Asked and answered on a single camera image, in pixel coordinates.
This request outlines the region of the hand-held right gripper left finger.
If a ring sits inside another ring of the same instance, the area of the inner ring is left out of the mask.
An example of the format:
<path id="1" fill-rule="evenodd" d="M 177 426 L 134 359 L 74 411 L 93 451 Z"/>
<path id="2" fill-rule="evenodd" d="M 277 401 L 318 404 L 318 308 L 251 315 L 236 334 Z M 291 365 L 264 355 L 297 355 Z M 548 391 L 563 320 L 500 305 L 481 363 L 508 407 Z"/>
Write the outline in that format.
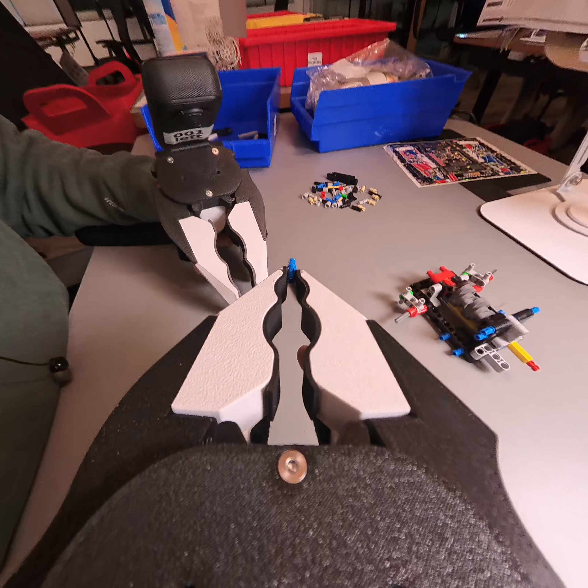
<path id="1" fill-rule="evenodd" d="M 288 270 L 281 269 L 215 317 L 171 409 L 233 422 L 248 442 L 267 442 L 280 400 L 279 353 Z"/>

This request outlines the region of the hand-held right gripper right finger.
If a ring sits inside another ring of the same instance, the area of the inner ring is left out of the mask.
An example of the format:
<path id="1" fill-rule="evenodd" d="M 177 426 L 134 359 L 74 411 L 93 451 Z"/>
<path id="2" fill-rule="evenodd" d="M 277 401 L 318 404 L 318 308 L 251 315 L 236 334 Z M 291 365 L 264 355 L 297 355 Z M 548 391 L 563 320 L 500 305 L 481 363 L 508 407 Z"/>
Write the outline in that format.
<path id="1" fill-rule="evenodd" d="M 410 405 L 371 322 L 304 270 L 294 274 L 303 355 L 303 403 L 319 443 L 349 423 L 407 416 Z"/>

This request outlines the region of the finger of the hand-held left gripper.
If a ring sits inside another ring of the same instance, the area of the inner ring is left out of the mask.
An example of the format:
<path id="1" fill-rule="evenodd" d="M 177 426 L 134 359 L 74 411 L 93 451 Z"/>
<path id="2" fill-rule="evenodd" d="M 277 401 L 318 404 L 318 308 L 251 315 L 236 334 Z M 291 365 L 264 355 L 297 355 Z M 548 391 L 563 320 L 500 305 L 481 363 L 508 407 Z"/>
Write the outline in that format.
<path id="1" fill-rule="evenodd" d="M 218 230 L 223 230 L 226 225 L 226 209 L 223 206 L 204 209 L 200 216 L 191 215 L 179 220 L 179 225 L 195 259 L 196 269 L 231 305 L 240 293 L 231 278 L 229 265 L 217 249 Z"/>
<path id="2" fill-rule="evenodd" d="M 252 285 L 256 286 L 268 277 L 268 248 L 251 203 L 235 204 L 227 216 L 227 225 L 229 232 L 240 243 Z"/>

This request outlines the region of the pile of small lego pieces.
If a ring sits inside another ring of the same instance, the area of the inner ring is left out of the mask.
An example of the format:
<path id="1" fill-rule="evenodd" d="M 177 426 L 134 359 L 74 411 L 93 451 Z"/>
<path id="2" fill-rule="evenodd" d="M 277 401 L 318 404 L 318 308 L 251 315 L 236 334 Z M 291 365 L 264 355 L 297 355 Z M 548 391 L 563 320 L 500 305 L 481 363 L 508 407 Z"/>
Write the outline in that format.
<path id="1" fill-rule="evenodd" d="M 364 213 L 375 207 L 383 194 L 375 188 L 359 185 L 356 180 L 348 183 L 341 180 L 322 180 L 315 182 L 299 198 L 311 206 L 331 210 L 352 210 Z"/>

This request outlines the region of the lego car chassis assembly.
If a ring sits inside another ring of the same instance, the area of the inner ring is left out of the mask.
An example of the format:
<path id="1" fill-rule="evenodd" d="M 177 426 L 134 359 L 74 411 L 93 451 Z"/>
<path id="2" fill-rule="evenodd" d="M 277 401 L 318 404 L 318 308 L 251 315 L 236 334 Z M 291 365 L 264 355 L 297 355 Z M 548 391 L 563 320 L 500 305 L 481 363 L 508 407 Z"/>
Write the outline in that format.
<path id="1" fill-rule="evenodd" d="M 511 366 L 502 355 L 508 350 L 539 372 L 540 366 L 520 341 L 529 333 L 525 322 L 540 309 L 534 306 L 507 313 L 493 307 L 482 293 L 494 278 L 495 271 L 480 272 L 475 263 L 458 273 L 445 266 L 428 270 L 425 278 L 399 293 L 399 314 L 394 321 L 400 324 L 424 316 L 438 339 L 450 346 L 452 356 L 470 364 L 485 362 L 497 373 L 509 371 Z"/>

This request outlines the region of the colourful lego instruction booklet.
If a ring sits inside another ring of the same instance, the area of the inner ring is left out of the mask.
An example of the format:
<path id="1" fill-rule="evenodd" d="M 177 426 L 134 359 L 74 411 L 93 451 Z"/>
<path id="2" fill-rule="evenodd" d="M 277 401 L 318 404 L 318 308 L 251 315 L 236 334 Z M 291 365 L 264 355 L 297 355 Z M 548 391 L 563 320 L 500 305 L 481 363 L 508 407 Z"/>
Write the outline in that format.
<path id="1" fill-rule="evenodd" d="M 393 142 L 384 150 L 419 188 L 536 174 L 479 137 Z"/>

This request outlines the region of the narrow blue storage bin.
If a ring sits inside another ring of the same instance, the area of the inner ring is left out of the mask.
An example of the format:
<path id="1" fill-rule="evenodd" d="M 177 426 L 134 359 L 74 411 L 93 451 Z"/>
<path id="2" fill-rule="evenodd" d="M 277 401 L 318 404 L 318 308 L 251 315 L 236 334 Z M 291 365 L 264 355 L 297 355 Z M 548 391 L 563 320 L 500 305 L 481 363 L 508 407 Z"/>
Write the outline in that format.
<path id="1" fill-rule="evenodd" d="M 218 72 L 204 54 L 153 58 L 142 66 L 143 117 L 158 168 L 213 148 L 245 168 L 270 166 L 279 124 L 279 68 Z"/>

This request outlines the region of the blue and orange box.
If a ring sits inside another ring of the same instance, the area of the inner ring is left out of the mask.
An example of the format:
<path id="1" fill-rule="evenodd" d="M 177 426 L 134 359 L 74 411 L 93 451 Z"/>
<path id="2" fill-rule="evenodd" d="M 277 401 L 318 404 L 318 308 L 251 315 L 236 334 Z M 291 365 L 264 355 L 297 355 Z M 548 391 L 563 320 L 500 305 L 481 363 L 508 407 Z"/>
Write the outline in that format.
<path id="1" fill-rule="evenodd" d="M 160 56 L 186 50 L 171 1 L 144 1 Z"/>

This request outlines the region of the yellow flat item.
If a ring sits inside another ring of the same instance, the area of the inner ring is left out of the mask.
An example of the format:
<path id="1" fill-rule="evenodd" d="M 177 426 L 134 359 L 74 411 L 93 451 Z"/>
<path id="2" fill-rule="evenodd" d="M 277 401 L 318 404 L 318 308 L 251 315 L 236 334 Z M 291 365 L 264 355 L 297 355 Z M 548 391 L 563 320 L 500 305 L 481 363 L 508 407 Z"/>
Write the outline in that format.
<path id="1" fill-rule="evenodd" d="M 283 26 L 302 25 L 309 22 L 322 21 L 323 15 L 318 13 L 299 13 L 278 11 L 257 13 L 247 16 L 246 30 L 259 30 Z"/>

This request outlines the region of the wide blue storage bin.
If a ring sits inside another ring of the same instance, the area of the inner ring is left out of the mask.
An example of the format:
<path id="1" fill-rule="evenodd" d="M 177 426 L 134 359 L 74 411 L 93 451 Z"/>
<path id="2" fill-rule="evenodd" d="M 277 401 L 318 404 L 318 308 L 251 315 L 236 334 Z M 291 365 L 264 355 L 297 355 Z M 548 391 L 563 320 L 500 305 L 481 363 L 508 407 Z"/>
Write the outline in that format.
<path id="1" fill-rule="evenodd" d="M 305 107 L 311 79 L 293 73 L 290 109 L 319 152 L 341 151 L 439 136 L 471 71 L 428 59 L 432 77 L 327 90 L 314 111 Z"/>

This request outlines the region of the red storage bin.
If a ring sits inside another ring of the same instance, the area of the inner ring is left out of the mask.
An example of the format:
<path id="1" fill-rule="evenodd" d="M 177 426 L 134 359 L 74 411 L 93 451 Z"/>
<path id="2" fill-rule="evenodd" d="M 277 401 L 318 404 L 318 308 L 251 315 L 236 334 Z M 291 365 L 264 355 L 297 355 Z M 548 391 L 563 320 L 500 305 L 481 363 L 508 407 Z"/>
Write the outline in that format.
<path id="1" fill-rule="evenodd" d="M 395 30 L 395 22 L 360 18 L 246 30 L 246 36 L 238 38 L 239 69 L 280 68 L 281 86 L 290 87 L 295 70 L 330 65 Z"/>

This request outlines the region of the black panel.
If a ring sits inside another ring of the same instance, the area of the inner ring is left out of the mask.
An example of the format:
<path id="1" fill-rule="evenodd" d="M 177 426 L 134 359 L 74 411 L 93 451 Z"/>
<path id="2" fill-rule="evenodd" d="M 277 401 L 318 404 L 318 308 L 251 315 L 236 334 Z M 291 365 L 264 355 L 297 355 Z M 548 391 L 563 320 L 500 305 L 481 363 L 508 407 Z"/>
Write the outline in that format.
<path id="1" fill-rule="evenodd" d="M 1 116 L 24 130 L 24 93 L 57 84 L 74 82 L 1 5 Z"/>

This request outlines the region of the clear bag of parts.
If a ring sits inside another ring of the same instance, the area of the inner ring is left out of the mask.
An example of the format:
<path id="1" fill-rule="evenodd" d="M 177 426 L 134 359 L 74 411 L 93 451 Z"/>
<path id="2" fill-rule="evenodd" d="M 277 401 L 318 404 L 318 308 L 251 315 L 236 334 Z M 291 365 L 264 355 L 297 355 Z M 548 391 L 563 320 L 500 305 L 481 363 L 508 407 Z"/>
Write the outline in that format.
<path id="1" fill-rule="evenodd" d="M 305 108 L 314 112 L 323 91 L 416 81 L 433 76 L 427 62 L 392 40 L 377 41 L 331 65 L 306 70 Z"/>

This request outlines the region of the white monitor stand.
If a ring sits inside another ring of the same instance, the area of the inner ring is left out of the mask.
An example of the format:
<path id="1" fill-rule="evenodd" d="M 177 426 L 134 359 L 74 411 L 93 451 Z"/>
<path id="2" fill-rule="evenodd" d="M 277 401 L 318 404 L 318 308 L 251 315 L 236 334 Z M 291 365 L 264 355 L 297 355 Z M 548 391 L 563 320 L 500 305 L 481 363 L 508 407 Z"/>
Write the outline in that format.
<path id="1" fill-rule="evenodd" d="M 587 136 L 561 183 L 487 202 L 482 218 L 570 279 L 587 285 Z"/>

